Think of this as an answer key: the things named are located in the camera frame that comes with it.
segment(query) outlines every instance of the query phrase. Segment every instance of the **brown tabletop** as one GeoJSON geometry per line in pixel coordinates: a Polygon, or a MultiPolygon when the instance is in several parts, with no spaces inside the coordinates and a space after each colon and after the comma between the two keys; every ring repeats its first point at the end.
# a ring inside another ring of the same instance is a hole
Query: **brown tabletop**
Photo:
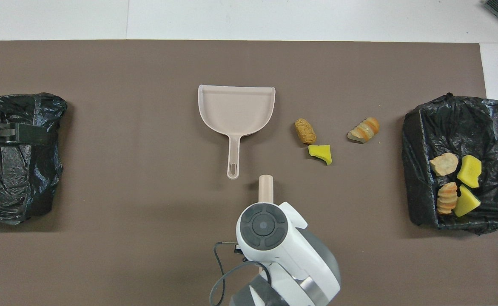
{"type": "MultiPolygon", "coordinates": [[[[217,241],[235,240],[261,174],[336,255],[339,305],[498,304],[498,232],[410,223],[401,124],[447,92],[485,97],[479,46],[276,41],[0,41],[0,95],[68,101],[53,211],[0,224],[0,305],[206,305],[217,241]],[[276,88],[273,116],[241,141],[200,118],[198,85],[276,88]],[[367,144],[346,133],[367,116],[367,144]],[[307,119],[326,166],[293,129],[307,119]]],[[[225,269],[241,256],[220,250],[225,269]]],[[[252,279],[241,270],[227,294],[252,279]]]]}

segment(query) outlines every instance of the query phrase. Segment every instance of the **black cable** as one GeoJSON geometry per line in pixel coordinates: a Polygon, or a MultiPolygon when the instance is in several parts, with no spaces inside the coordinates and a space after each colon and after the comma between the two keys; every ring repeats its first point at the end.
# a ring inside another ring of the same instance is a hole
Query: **black cable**
{"type": "MultiPolygon", "coordinates": [[[[213,246],[213,252],[215,254],[216,261],[218,262],[218,267],[220,268],[220,275],[224,275],[224,269],[222,268],[222,263],[220,263],[220,259],[218,257],[218,254],[216,253],[216,247],[220,246],[221,244],[237,244],[237,242],[216,242],[216,244],[213,246]]],[[[226,291],[226,280],[222,280],[222,294],[220,295],[220,300],[218,301],[218,305],[222,303],[222,300],[224,299],[224,292],[226,291]]]]}
{"type": "Polygon", "coordinates": [[[268,271],[268,268],[265,265],[263,265],[257,261],[246,261],[244,263],[237,265],[235,268],[228,271],[225,275],[222,275],[222,277],[218,281],[216,281],[215,285],[213,286],[213,289],[211,289],[211,292],[209,294],[209,304],[211,306],[220,306],[220,304],[222,303],[222,298],[224,297],[224,291],[223,291],[222,297],[220,298],[219,304],[213,304],[213,295],[214,295],[220,281],[223,281],[223,285],[224,285],[223,288],[225,288],[226,278],[229,275],[234,273],[235,270],[241,269],[242,267],[249,266],[249,265],[255,265],[255,266],[261,267],[264,270],[264,272],[266,273],[266,278],[268,279],[268,284],[270,286],[272,285],[272,278],[270,276],[270,271],[268,271]]]}

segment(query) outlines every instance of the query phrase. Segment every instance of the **yellow sponge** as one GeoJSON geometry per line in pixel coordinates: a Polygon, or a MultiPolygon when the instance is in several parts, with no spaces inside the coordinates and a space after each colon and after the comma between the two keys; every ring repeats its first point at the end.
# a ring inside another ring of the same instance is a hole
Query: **yellow sponge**
{"type": "Polygon", "coordinates": [[[332,154],[330,153],[330,145],[310,145],[308,147],[309,155],[318,157],[326,162],[326,165],[332,163],[332,154]]]}
{"type": "Polygon", "coordinates": [[[480,174],[481,161],[472,155],[464,156],[462,158],[461,170],[457,174],[457,178],[470,188],[478,188],[480,186],[478,182],[480,174]]]}
{"type": "Polygon", "coordinates": [[[476,196],[472,194],[472,192],[470,192],[470,190],[468,190],[466,186],[461,185],[460,190],[461,196],[459,196],[457,200],[457,207],[453,209],[457,217],[466,215],[481,204],[480,200],[478,200],[478,198],[476,198],[476,196]]]}

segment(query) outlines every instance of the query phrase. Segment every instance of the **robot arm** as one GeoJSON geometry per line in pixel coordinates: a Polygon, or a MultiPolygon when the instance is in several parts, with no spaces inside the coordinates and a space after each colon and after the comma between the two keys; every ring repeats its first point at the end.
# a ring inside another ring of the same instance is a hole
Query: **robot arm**
{"type": "Polygon", "coordinates": [[[274,296],[290,306],[325,306],[332,300],[340,290],[338,263],[305,228],[307,222],[286,202],[279,206],[256,203],[243,211],[237,221],[238,244],[248,260],[268,268],[272,283],[263,283],[261,273],[233,296],[230,305],[239,305],[241,300],[255,306],[283,305],[270,304],[274,296]]]}

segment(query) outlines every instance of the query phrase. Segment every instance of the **beige dustpan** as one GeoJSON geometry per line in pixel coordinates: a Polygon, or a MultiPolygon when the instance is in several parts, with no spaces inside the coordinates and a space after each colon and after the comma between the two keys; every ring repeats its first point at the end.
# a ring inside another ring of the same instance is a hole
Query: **beige dustpan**
{"type": "Polygon", "coordinates": [[[227,176],[239,176],[239,141],[263,128],[273,113],[273,87],[200,85],[198,107],[205,124],[230,140],[227,176]]]}

